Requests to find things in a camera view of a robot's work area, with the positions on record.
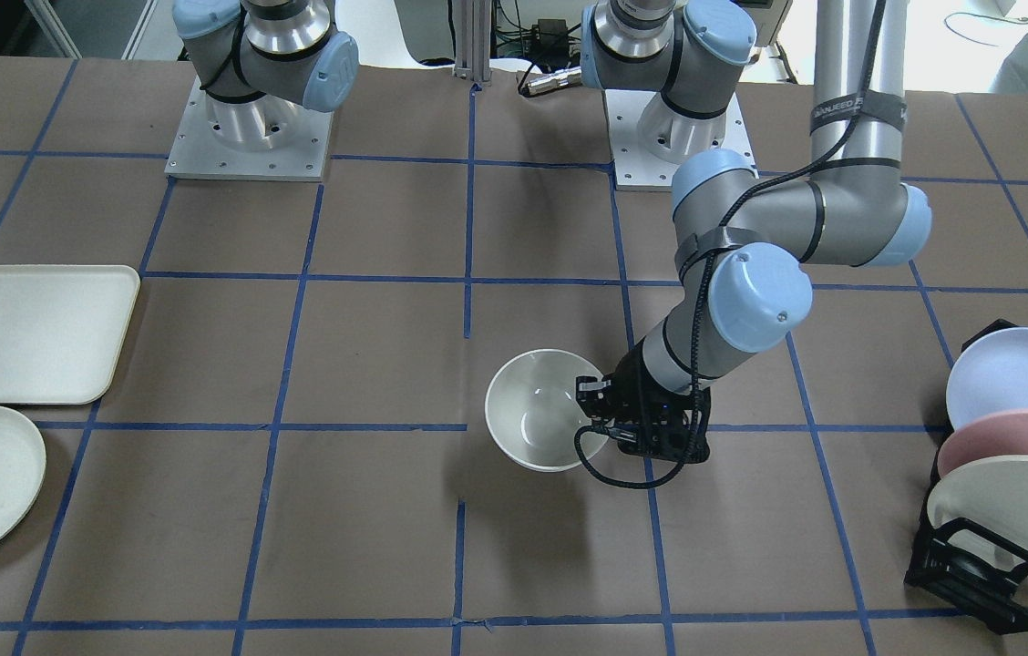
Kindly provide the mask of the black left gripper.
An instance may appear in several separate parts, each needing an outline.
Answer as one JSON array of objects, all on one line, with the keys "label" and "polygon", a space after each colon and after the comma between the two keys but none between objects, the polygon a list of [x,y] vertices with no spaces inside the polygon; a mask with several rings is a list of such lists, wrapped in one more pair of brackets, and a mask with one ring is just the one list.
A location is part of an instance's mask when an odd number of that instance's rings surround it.
[{"label": "black left gripper", "polygon": [[636,344],[604,378],[577,376],[575,399],[589,424],[589,454],[605,446],[620,453],[660,458],[677,462],[686,445],[692,452],[686,464],[702,464],[709,458],[705,414],[702,426],[693,428],[692,395],[680,395],[656,382],[646,370],[642,342]]}]

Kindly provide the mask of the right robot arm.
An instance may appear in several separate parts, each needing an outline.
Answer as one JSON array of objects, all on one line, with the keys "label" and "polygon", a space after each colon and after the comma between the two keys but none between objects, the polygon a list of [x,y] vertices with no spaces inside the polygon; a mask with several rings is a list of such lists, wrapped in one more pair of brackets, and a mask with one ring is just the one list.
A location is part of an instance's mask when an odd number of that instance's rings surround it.
[{"label": "right robot arm", "polygon": [[0,57],[0,264],[147,269],[173,210],[190,267],[160,279],[304,288],[306,262],[257,274],[238,254],[278,220],[314,231],[317,216],[241,201],[236,184],[321,175],[309,125],[347,99],[355,39],[326,1],[177,1],[172,19],[189,61],[156,72]]}]

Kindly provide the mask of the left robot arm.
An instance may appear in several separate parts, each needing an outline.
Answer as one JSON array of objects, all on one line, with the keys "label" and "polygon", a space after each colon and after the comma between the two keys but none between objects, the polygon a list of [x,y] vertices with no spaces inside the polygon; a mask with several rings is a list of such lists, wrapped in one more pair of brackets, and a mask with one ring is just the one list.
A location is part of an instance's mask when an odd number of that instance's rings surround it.
[{"label": "left robot arm", "polygon": [[[906,1],[817,8],[810,161],[760,178],[709,147],[673,174],[673,257],[684,298],[602,379],[578,379],[579,437],[625,454],[701,464],[711,386],[806,319],[803,266],[896,266],[925,246],[933,211],[902,182]],[[731,1],[601,1],[581,21],[586,87],[656,92],[676,118],[725,117],[756,26]]]}]

